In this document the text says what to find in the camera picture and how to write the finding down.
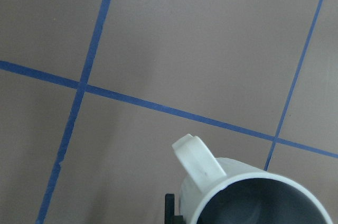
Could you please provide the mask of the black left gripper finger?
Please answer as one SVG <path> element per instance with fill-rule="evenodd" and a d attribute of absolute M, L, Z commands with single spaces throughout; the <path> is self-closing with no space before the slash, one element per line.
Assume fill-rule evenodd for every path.
<path fill-rule="evenodd" d="M 175 195 L 171 193 L 165 195 L 164 223 L 184 224 L 183 216 L 175 215 Z"/>

